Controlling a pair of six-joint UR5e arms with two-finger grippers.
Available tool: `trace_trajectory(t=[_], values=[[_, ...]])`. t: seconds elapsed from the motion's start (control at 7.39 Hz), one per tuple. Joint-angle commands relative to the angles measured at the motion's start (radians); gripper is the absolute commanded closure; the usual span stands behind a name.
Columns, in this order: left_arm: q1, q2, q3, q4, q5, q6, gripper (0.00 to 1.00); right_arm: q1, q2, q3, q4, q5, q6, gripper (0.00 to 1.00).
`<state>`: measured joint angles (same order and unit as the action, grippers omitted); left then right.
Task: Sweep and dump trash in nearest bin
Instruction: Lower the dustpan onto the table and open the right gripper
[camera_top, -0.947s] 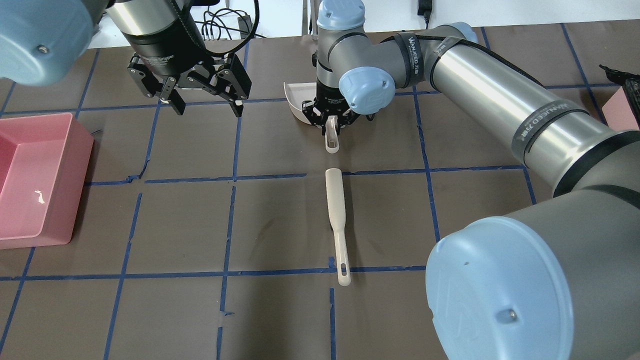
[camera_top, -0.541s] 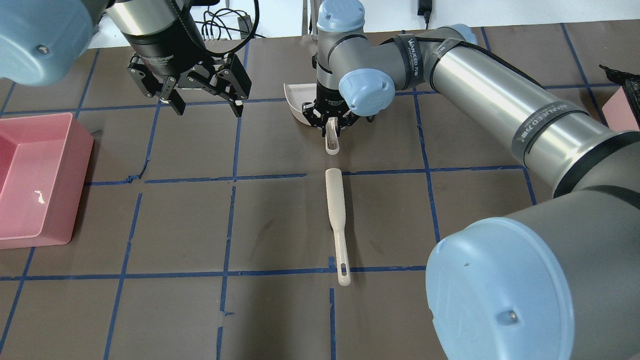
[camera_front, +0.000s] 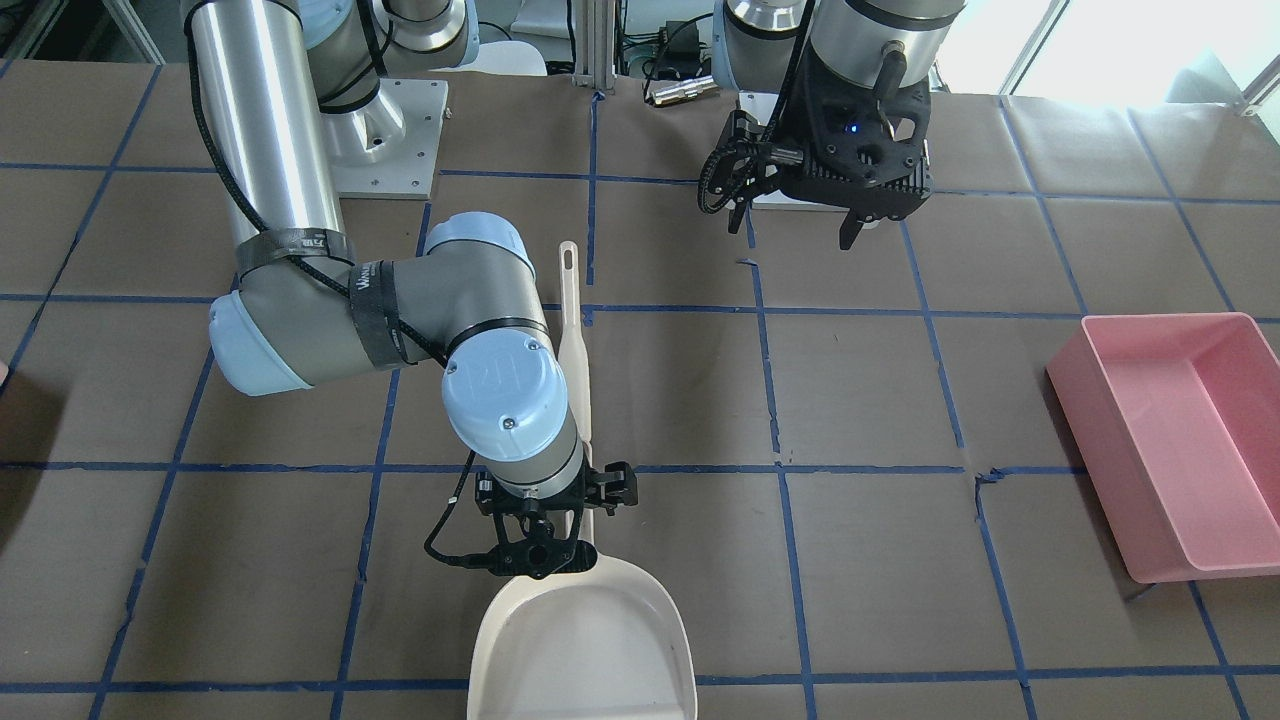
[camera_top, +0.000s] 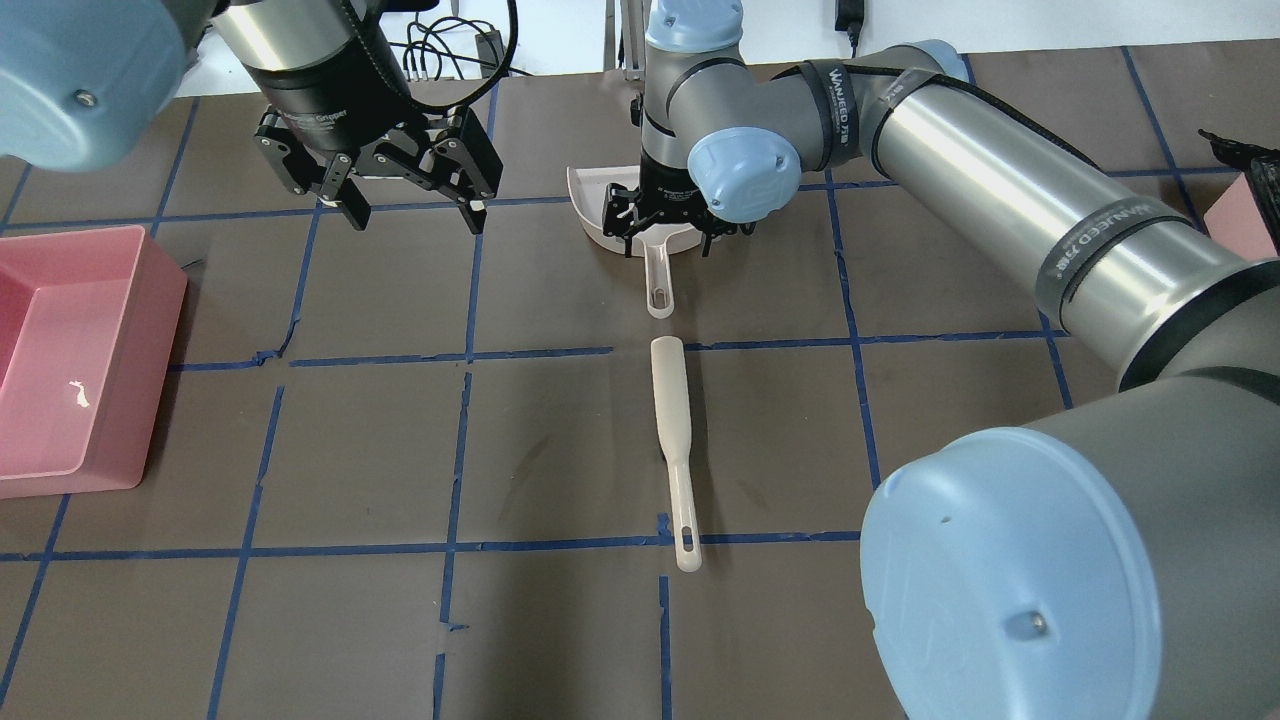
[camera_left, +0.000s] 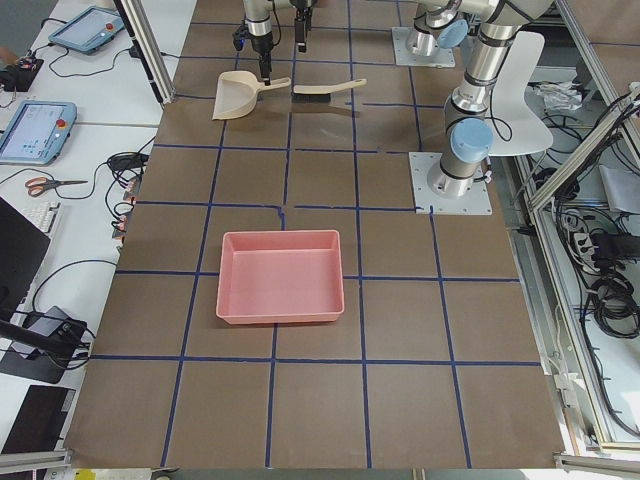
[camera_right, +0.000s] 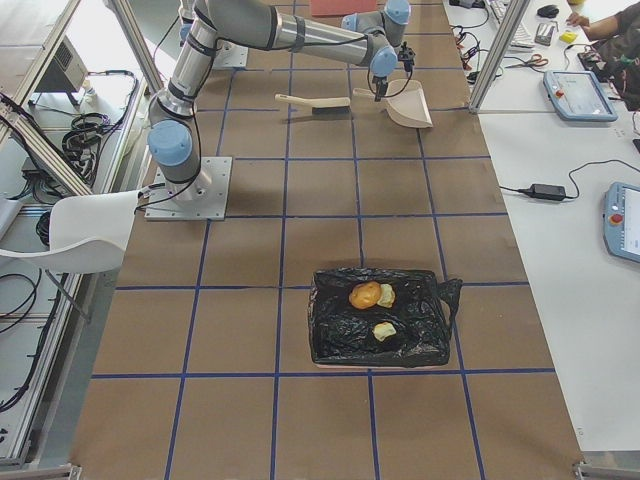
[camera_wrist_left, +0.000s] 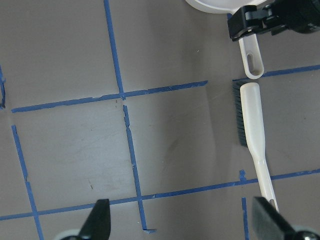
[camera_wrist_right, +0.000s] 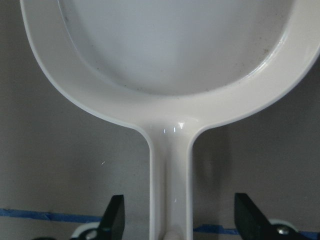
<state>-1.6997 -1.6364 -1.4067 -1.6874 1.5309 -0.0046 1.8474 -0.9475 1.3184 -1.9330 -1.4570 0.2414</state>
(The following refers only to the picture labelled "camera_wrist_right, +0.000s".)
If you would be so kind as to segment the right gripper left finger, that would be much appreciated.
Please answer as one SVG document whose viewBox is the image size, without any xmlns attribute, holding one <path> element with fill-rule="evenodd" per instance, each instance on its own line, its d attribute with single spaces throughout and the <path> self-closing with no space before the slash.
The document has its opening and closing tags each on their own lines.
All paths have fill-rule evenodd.
<svg viewBox="0 0 320 240">
<path fill-rule="evenodd" d="M 125 230 L 124 196 L 113 195 L 97 227 L 98 240 L 121 240 Z"/>
</svg>

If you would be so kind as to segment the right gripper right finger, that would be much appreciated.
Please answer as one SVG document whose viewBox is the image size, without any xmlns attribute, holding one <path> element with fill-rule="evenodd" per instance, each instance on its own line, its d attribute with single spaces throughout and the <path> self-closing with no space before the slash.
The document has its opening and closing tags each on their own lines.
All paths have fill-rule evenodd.
<svg viewBox="0 0 320 240">
<path fill-rule="evenodd" d="M 234 223 L 243 240 L 276 240 L 276 230 L 246 193 L 234 195 Z"/>
</svg>

